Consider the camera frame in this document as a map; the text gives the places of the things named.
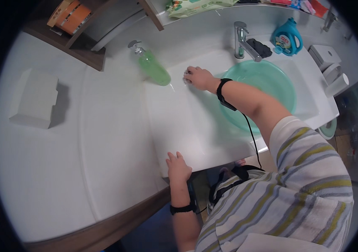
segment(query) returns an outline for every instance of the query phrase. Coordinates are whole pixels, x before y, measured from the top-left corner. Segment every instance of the pump dispenser head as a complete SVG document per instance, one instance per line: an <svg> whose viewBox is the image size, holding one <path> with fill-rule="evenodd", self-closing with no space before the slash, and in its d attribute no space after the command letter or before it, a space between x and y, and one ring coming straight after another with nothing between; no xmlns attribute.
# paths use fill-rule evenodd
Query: pump dispenser head
<svg viewBox="0 0 358 252"><path fill-rule="evenodd" d="M140 54L140 56L143 56L146 51L144 50L144 48L137 46L137 44L139 43L141 43L141 41L133 40L129 43L127 47L133 50L135 54Z"/></svg>

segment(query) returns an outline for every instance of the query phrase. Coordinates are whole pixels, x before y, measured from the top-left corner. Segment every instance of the tissue box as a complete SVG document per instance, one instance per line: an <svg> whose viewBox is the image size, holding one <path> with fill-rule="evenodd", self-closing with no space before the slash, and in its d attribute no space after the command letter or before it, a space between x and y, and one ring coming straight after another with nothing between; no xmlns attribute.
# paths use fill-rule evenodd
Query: tissue box
<svg viewBox="0 0 358 252"><path fill-rule="evenodd" d="M59 79L34 69L22 73L11 103L10 122L48 129Z"/></svg>

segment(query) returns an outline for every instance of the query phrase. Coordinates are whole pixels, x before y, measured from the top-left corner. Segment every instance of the black wristband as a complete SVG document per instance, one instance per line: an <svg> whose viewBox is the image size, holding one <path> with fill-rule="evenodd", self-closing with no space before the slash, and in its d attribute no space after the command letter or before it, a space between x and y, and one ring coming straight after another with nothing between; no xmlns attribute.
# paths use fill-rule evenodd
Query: black wristband
<svg viewBox="0 0 358 252"><path fill-rule="evenodd" d="M236 111L237 109L235 107L233 107L230 103L228 103L222 96L222 86L225 83L227 83L228 81L232 81L232 79L228 79L228 78L221 79L221 83L217 88L217 97L218 97L218 100L220 100L222 105L224 105L225 107L227 107L229 109L232 109L233 111Z"/></svg>
<svg viewBox="0 0 358 252"><path fill-rule="evenodd" d="M187 206L184 206L184 207L173 207L171 205L171 214L174 215L175 213L185 213L185 212L190 212L190 211L193 211L193 212L196 212L197 210L197 206L194 202L190 202L189 205Z"/></svg>

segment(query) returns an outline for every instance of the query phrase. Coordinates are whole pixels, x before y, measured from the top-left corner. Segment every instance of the chrome faucet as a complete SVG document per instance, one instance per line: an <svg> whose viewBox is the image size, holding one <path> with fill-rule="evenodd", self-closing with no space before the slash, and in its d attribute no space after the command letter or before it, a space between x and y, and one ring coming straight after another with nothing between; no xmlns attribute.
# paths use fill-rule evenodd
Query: chrome faucet
<svg viewBox="0 0 358 252"><path fill-rule="evenodd" d="M238 59L244 58L246 51L255 62L260 62L262 60L260 54L246 42L246 33L249 33L246 29L246 24L237 21L233 23L233 26L235 27L235 57Z"/></svg>
<svg viewBox="0 0 358 252"><path fill-rule="evenodd" d="M328 32L333 22L338 21L338 18L333 14L333 6L330 5L329 12L327 14L326 20L324 21L323 30Z"/></svg>

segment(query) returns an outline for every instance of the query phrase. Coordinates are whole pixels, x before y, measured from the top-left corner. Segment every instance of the white box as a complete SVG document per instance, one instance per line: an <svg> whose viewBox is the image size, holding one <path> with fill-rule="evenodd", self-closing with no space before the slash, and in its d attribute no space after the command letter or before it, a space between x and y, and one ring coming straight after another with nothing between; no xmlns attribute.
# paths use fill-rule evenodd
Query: white box
<svg viewBox="0 0 358 252"><path fill-rule="evenodd" d="M331 46L312 45L308 52L322 72L330 65L341 62L340 57Z"/></svg>
<svg viewBox="0 0 358 252"><path fill-rule="evenodd" d="M11 103L10 122L48 129L59 79L38 70L22 73Z"/></svg>

